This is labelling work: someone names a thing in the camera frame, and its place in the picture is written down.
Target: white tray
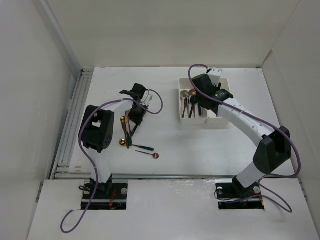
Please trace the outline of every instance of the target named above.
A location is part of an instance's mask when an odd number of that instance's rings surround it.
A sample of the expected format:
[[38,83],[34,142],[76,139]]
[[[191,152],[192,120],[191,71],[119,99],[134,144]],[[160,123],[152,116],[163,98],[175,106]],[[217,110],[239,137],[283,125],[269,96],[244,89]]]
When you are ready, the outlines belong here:
[[[220,78],[221,88],[230,92],[229,82],[228,79],[225,77]],[[188,112],[185,110],[184,118],[182,118],[183,114],[183,105],[182,98],[180,97],[180,93],[183,90],[190,91],[193,89],[193,86],[190,83],[188,78],[180,78],[179,79],[179,92],[178,92],[178,99],[179,99],[179,116],[180,116],[180,123],[183,125],[202,125],[202,124],[212,124],[212,125],[226,125],[229,122],[222,117],[218,117],[213,111],[207,110],[205,108],[201,108],[202,115],[199,115],[198,104],[195,107],[195,117],[192,114],[191,118],[188,118]]]

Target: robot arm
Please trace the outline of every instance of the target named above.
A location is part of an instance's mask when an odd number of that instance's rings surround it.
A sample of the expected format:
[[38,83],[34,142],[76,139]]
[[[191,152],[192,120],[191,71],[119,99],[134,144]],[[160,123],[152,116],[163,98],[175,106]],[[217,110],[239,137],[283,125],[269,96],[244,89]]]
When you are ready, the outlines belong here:
[[[137,83],[133,86],[132,90],[121,91],[115,100],[127,98],[128,96],[126,95],[129,95],[132,99],[144,106],[146,109],[149,107],[153,98],[149,90]],[[86,120],[96,109],[97,107],[92,105],[86,108],[80,129],[82,129]],[[106,159],[106,156],[100,155],[100,153],[104,149],[107,149],[111,144],[114,132],[115,117],[116,119],[120,119],[118,115],[122,116],[127,110],[130,110],[130,120],[136,124],[136,127],[134,128],[136,130],[137,127],[142,123],[146,111],[141,107],[138,107],[135,102],[126,100],[107,105],[104,109],[100,109],[89,120],[82,134],[81,141],[83,146],[87,149],[94,149],[99,153],[95,156],[95,163],[98,171],[99,189],[102,189],[103,191],[106,190],[104,186],[111,177],[111,171],[109,169],[109,161]],[[95,171],[92,171],[91,181],[91,185],[94,186],[96,181]]]
[[[215,68],[215,73],[211,70],[207,72],[207,74],[196,76],[192,81],[195,86],[206,95],[241,110],[239,112],[226,105],[214,102],[199,92],[196,94],[196,100],[200,103],[201,107],[213,111],[217,116],[234,124],[246,134],[257,147],[253,156],[253,162],[235,176],[232,179],[232,185],[228,186],[229,197],[242,198],[245,193],[253,189],[258,180],[271,174],[291,157],[291,145],[287,139],[273,128],[243,114],[243,112],[246,112],[252,115],[230,92],[221,89],[221,83],[217,81],[217,78],[220,78],[221,69],[218,69],[219,68]],[[280,130],[290,137],[290,133],[285,127],[282,126]]]

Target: white table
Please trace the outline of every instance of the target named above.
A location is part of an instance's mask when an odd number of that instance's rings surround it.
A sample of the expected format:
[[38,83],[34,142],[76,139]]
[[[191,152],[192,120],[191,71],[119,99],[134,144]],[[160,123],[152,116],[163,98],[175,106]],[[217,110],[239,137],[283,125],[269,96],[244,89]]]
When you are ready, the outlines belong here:
[[[203,68],[195,68],[192,75],[203,72]],[[226,127],[180,124],[178,80],[187,77],[187,67],[96,67],[85,108],[113,100],[121,90],[131,90],[134,83],[158,91],[164,107],[159,115],[147,114],[133,137],[137,145],[154,147],[159,159],[135,152],[136,147],[128,150],[119,145],[124,136],[119,117],[114,120],[111,146],[101,154],[88,150],[93,159],[109,161],[113,174],[234,176],[247,167],[257,148],[232,124]],[[221,77],[228,78],[231,93],[243,106],[279,126],[261,69],[224,68]],[[159,108],[160,101],[155,95],[150,110]],[[78,146],[78,135],[74,142],[69,172],[91,173],[91,164]],[[275,171],[282,175],[293,172],[290,160]]]
[[[83,180],[46,180],[28,240],[317,240],[297,179],[263,184],[291,205],[285,212],[269,200],[265,210],[219,210],[214,180],[129,180],[127,210],[89,210],[78,228]],[[262,189],[262,193],[275,198]]]

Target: cable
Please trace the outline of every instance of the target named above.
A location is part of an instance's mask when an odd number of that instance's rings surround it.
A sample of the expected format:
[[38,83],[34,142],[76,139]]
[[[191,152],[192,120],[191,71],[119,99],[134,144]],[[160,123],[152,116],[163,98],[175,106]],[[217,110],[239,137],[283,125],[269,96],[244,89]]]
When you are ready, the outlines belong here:
[[111,198],[111,200],[110,200],[110,202],[109,202],[110,210],[112,209],[112,206],[113,206],[113,204],[114,204],[114,200],[115,200],[116,194],[117,194],[116,190],[113,190],[113,192],[112,192],[112,198]]
[[217,193],[217,189],[214,191],[214,197],[215,197],[215,199],[217,199],[217,200],[221,200],[221,201],[229,201],[229,200],[232,200],[232,199],[234,199],[234,198],[228,198],[228,199],[220,199],[220,198],[218,198],[218,196],[216,196],[216,193]]
[[95,173],[95,176],[96,176],[96,182],[95,182],[95,186],[94,186],[92,195],[91,195],[91,197],[90,197],[90,200],[89,200],[88,204],[86,205],[86,207],[85,207],[85,209],[84,209],[81,217],[79,218],[78,222],[75,224],[75,226],[74,226],[73,228],[71,228],[70,230],[68,230],[68,231],[64,230],[64,227],[63,227],[66,218],[67,218],[68,215],[69,215],[70,213],[72,213],[74,210],[69,211],[69,212],[64,216],[64,218],[62,219],[61,224],[60,224],[60,229],[61,229],[61,232],[63,232],[64,234],[71,233],[73,230],[75,230],[75,229],[78,227],[78,225],[80,224],[81,220],[84,218],[84,216],[85,216],[85,214],[86,214],[86,212],[87,212],[87,210],[88,210],[88,208],[89,208],[92,200],[93,200],[94,197],[95,197],[96,191],[97,191],[97,189],[98,189],[99,175],[98,175],[97,165],[95,164],[94,160],[88,155],[88,153],[85,151],[84,147],[83,147],[82,144],[81,144],[82,135],[83,135],[83,133],[84,133],[84,131],[85,131],[85,128],[86,128],[86,126],[88,125],[90,119],[91,119],[100,109],[102,109],[103,107],[105,107],[105,106],[107,106],[107,105],[109,105],[109,104],[120,103],[120,102],[122,102],[122,101],[132,101],[132,102],[136,103],[138,107],[140,107],[140,108],[142,108],[143,110],[145,110],[147,113],[152,114],[152,115],[157,115],[157,114],[159,114],[159,113],[162,111],[162,109],[164,108],[164,101],[162,100],[160,94],[157,93],[155,90],[149,89],[149,91],[150,91],[150,92],[154,92],[155,94],[157,94],[158,97],[159,97],[159,99],[160,99],[160,101],[161,101],[161,108],[160,108],[160,110],[157,111],[157,112],[152,112],[152,111],[148,110],[147,108],[145,108],[144,106],[142,106],[142,105],[141,105],[139,102],[137,102],[136,100],[127,97],[127,98],[123,98],[123,99],[119,99],[119,100],[109,101],[109,102],[106,102],[106,103],[100,105],[99,107],[97,107],[97,108],[90,114],[90,116],[89,116],[89,117],[87,118],[87,120],[84,122],[84,124],[83,124],[83,126],[82,126],[82,128],[81,128],[81,130],[80,130],[79,136],[78,136],[78,144],[79,144],[79,147],[80,147],[81,151],[82,151],[83,154],[89,159],[89,161],[91,162],[91,164],[92,164],[92,166],[93,166],[93,168],[94,168],[94,173]]
[[[259,121],[259,122],[261,122],[261,123],[263,123],[263,124],[265,124],[265,125],[273,128],[275,131],[279,132],[279,133],[290,143],[290,145],[291,145],[292,148],[293,148],[294,154],[295,154],[295,156],[296,156],[296,160],[297,160],[297,170],[296,170],[296,172],[295,172],[293,175],[289,175],[289,176],[278,175],[278,174],[270,174],[270,175],[268,175],[268,176],[278,177],[278,178],[295,178],[295,177],[300,173],[300,171],[301,171],[301,159],[300,159],[300,155],[299,155],[298,149],[297,149],[297,147],[295,146],[294,142],[290,139],[290,137],[288,137],[283,131],[281,131],[281,130],[280,130],[278,127],[276,127],[275,125],[273,125],[273,124],[271,124],[271,123],[269,123],[269,122],[267,122],[267,121],[265,121],[265,120],[263,120],[263,119],[261,119],[261,118],[258,118],[258,117],[254,116],[254,115],[251,115],[250,113],[247,113],[247,112],[245,112],[245,111],[242,111],[241,109],[239,109],[239,108],[237,108],[237,107],[235,107],[235,106],[232,106],[232,105],[230,105],[230,104],[228,104],[228,103],[225,103],[225,102],[223,102],[223,101],[220,101],[220,100],[218,100],[218,99],[215,99],[215,98],[213,98],[213,97],[210,97],[210,96],[206,95],[205,93],[203,93],[202,91],[200,91],[199,88],[197,88],[197,86],[196,86],[196,85],[194,84],[194,82],[192,81],[191,70],[192,70],[192,68],[194,68],[194,67],[203,67],[203,68],[206,68],[207,70],[209,70],[210,68],[209,68],[207,65],[204,65],[204,64],[194,64],[194,65],[192,65],[192,66],[189,67],[189,70],[188,70],[189,80],[190,80],[192,86],[194,87],[194,89],[195,89],[198,93],[200,93],[202,96],[206,97],[207,99],[209,99],[209,100],[211,100],[211,101],[214,101],[214,102],[216,102],[216,103],[218,103],[218,104],[221,104],[221,105],[225,105],[225,106],[227,106],[227,107],[229,107],[229,108],[231,108],[231,109],[233,109],[233,110],[236,110],[236,111],[239,112],[239,113],[242,113],[243,115],[248,116],[249,118],[252,118],[252,119],[254,119],[254,120],[257,120],[257,121]],[[236,200],[236,201],[229,201],[229,203],[238,203],[238,202],[242,202],[242,201],[245,201],[245,200],[248,200],[248,199],[252,199],[252,198],[264,197],[264,198],[266,198],[266,199],[269,199],[269,200],[272,201],[273,203],[277,204],[279,207],[281,207],[281,208],[284,209],[285,211],[287,211],[287,212],[289,212],[289,213],[292,213],[292,208],[290,207],[290,205],[289,205],[281,196],[279,196],[277,193],[275,193],[274,191],[268,189],[267,187],[265,187],[265,186],[263,186],[263,185],[261,185],[261,184],[260,184],[260,186],[261,186],[262,188],[266,189],[267,191],[269,191],[270,193],[276,195],[278,198],[280,198],[280,199],[288,206],[289,210],[286,209],[285,207],[283,207],[282,205],[280,205],[278,202],[276,202],[276,201],[273,200],[272,198],[270,198],[270,197],[268,197],[268,196],[265,196],[265,195],[254,195],[254,196],[250,196],[250,197],[247,197],[247,198],[244,198],[244,199],[239,199],[239,200]]]
[[85,187],[85,186],[79,186],[79,190],[85,191],[85,192],[90,192],[90,188],[89,187]]

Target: fork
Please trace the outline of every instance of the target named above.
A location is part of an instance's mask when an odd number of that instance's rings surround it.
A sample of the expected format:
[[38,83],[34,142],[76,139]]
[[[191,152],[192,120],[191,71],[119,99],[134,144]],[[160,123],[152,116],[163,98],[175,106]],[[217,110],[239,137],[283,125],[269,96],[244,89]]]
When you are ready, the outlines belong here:
[[126,118],[128,119],[129,134],[130,134],[130,137],[132,137],[131,127],[130,127],[129,113],[130,113],[130,110],[125,111],[125,116],[126,116]]

